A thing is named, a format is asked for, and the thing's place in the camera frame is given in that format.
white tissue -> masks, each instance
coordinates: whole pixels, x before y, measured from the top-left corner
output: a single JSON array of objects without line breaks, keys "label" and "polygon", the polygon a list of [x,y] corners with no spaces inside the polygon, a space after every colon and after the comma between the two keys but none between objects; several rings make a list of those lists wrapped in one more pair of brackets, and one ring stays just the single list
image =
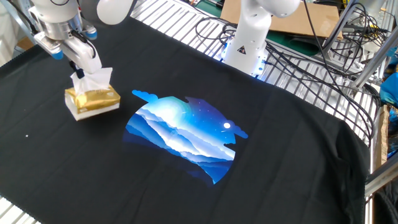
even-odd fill
[{"label": "white tissue", "polygon": [[101,68],[93,74],[83,71],[85,74],[83,78],[78,78],[76,72],[73,73],[70,78],[72,78],[76,95],[81,95],[91,90],[108,90],[112,70],[112,68]]}]

black t-shirt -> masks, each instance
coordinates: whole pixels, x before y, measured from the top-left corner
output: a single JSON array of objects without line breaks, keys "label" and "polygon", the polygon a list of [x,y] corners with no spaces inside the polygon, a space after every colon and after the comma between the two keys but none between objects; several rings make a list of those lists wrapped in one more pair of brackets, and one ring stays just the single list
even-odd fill
[{"label": "black t-shirt", "polygon": [[134,19],[98,35],[118,110],[76,122],[38,47],[0,68],[2,196],[44,223],[361,223],[343,121]]}]

logo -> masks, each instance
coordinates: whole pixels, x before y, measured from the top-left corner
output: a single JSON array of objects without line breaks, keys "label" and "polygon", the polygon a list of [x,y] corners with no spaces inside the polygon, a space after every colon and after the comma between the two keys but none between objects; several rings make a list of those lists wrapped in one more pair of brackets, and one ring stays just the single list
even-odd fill
[{"label": "logo", "polygon": [[204,100],[186,97],[186,103],[173,96],[159,99],[137,90],[132,94],[148,103],[126,125],[123,141],[128,150],[138,144],[148,152],[149,147],[163,155],[159,159],[173,160],[173,166],[208,185],[225,176],[235,152],[224,144],[235,144],[235,134],[248,137],[240,127]]},{"label": "logo", "polygon": [[246,54],[246,50],[244,49],[244,46],[238,49],[238,52],[241,52],[242,54]]}]

warning label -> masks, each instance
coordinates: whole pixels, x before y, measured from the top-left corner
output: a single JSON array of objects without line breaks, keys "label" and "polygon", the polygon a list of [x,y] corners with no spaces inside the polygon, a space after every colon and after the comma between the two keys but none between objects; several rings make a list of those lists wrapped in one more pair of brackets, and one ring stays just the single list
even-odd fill
[{"label": "warning label", "polygon": [[242,54],[246,54],[246,50],[244,49],[244,46],[238,49],[238,52],[241,52]]}]

black cloth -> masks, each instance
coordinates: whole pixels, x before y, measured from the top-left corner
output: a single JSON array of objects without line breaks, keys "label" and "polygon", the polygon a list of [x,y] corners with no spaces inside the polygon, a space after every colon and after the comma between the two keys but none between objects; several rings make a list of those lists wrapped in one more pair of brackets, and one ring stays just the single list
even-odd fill
[{"label": "black cloth", "polygon": [[398,179],[374,194],[374,223],[398,224]]},{"label": "black cloth", "polygon": [[[369,151],[293,94],[128,19],[94,41],[120,109],[76,122],[67,60],[38,47],[0,68],[0,194],[44,223],[361,223]],[[203,99],[248,138],[207,185],[181,157],[123,150],[133,90]]]}]

